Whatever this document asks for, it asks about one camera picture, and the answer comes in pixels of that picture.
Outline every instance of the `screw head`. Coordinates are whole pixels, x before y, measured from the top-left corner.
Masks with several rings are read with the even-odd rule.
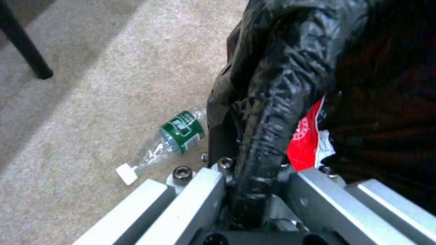
[[[230,157],[222,157],[218,160],[218,170],[224,175],[230,175],[233,172],[233,159]]]
[[[201,153],[201,163],[207,164],[209,161],[209,154],[207,152]]]
[[[337,174],[333,171],[333,169],[329,166],[321,166],[319,170],[326,174],[329,178],[335,178]]]
[[[185,186],[192,179],[192,169],[187,166],[176,167],[173,171],[173,181],[176,185]]]

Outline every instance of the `silver metal bar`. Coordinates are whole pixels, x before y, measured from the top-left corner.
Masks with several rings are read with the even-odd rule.
[[[174,198],[174,188],[146,180],[74,245],[133,244]]]
[[[436,217],[389,187],[367,180],[345,190],[417,244],[436,244]]]
[[[202,168],[136,244],[188,244],[217,219],[224,196],[223,175]]]
[[[317,169],[290,176],[287,204],[313,231],[337,231],[351,244],[414,244]]]

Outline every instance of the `black plastic bag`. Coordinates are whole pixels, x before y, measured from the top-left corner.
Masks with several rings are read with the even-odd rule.
[[[395,130],[395,125],[392,120],[386,125],[380,120],[384,117],[381,114],[388,115],[392,111],[374,107],[369,112],[365,103],[372,102],[374,105],[383,101],[384,105],[391,105],[387,108],[397,108],[395,113],[401,113],[405,105],[398,104],[397,100],[390,101],[391,93],[405,98],[404,103],[410,97],[419,97],[417,103],[425,104],[431,115],[423,118],[420,111],[420,116],[399,125],[413,127],[411,123],[416,122],[422,123],[417,127],[425,125],[412,140],[421,139],[419,143],[428,145],[419,148],[412,141],[408,144],[415,146],[411,156],[419,155],[417,151],[420,150],[426,152],[424,166],[430,167],[430,170],[419,169],[416,176],[421,182],[427,181],[423,185],[434,194],[435,185],[429,187],[431,183],[428,181],[432,180],[426,177],[435,173],[432,165],[436,159],[435,143],[430,142],[436,136],[435,81],[428,76],[421,91],[418,83],[400,83],[397,80],[419,65],[428,74],[434,71],[429,69],[432,65],[434,67],[436,57],[432,53],[435,51],[432,10],[432,1],[249,1],[241,22],[228,37],[228,65],[217,77],[208,100],[210,127],[221,123],[230,106],[242,102],[246,105],[242,117],[245,133],[235,170],[237,185],[230,207],[234,227],[260,226],[266,201],[271,195],[271,185],[297,123],[323,96],[327,96],[327,117],[323,127],[331,130],[333,145],[338,152],[326,162],[334,165],[335,170],[349,180],[373,176],[380,169],[383,169],[379,172],[381,175],[393,171],[389,169],[392,168],[389,164],[385,168],[383,164],[387,158],[382,157],[377,162],[380,165],[378,168],[368,168],[365,174],[356,173],[364,167],[360,164],[368,163],[361,159],[368,156],[362,154],[367,149],[374,149],[369,161],[377,159],[379,149],[387,149],[392,154],[407,149],[404,146],[396,150],[398,144],[387,147],[389,140],[378,145],[372,138],[375,145],[366,143],[368,134],[373,132],[380,133],[378,140],[390,138],[388,131]],[[419,19],[409,16],[409,13],[418,15]],[[395,33],[401,36],[403,25],[410,24],[408,21],[413,22],[408,35],[421,40],[413,39],[408,43],[403,39],[402,43],[394,43],[396,40],[391,38],[391,46],[387,47],[383,43],[386,40],[382,39],[379,46],[375,45],[372,56],[365,56],[368,42],[371,44],[385,31],[391,32],[393,36],[390,37],[396,37]],[[413,27],[418,27],[419,23],[422,23],[419,36],[415,36]],[[420,48],[417,44],[422,38],[427,40]],[[384,51],[388,52],[389,59],[379,63],[378,55]],[[367,62],[360,62],[361,57],[367,58]],[[392,82],[397,82],[397,86],[391,87]],[[349,130],[356,127],[362,130]],[[398,165],[396,167],[395,172],[400,173]],[[401,172],[403,175],[410,171],[407,167],[399,168],[404,170]]]

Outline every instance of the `green bottle label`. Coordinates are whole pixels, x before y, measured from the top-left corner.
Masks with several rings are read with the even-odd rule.
[[[169,122],[163,124],[161,130],[175,141],[182,154],[204,137],[204,130],[200,122],[189,111],[179,113]]]

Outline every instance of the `bolt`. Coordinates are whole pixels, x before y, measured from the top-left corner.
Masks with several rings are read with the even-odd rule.
[[[320,171],[327,175],[330,179],[337,177],[337,174],[333,171],[331,167],[328,166],[321,166]]]
[[[223,157],[218,160],[218,170],[225,176],[233,174],[233,159],[230,157]]]
[[[173,181],[176,185],[185,186],[192,179],[192,169],[187,166],[176,167],[173,171]]]
[[[212,233],[203,241],[204,245],[228,245],[227,238],[221,233]]]
[[[201,163],[202,164],[207,164],[209,161],[209,155],[207,152],[203,152],[201,153]]]

